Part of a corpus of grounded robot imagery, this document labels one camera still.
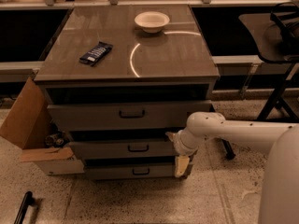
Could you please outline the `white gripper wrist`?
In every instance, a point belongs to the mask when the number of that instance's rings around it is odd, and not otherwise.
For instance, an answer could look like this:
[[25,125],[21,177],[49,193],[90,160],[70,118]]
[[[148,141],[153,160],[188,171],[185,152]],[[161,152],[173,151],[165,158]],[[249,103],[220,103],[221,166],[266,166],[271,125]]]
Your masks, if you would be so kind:
[[190,158],[199,146],[199,139],[196,138],[187,128],[177,133],[166,132],[165,135],[173,142],[174,149],[179,154],[175,157],[175,177],[181,177],[190,162]]

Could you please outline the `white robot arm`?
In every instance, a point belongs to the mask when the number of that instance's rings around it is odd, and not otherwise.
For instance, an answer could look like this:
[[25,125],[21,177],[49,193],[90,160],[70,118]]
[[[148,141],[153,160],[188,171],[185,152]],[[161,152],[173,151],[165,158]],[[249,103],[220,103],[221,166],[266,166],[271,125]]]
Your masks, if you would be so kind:
[[177,152],[175,176],[182,176],[199,145],[220,138],[268,156],[258,224],[299,224],[299,124],[228,120],[216,112],[189,115],[184,129],[166,134]]

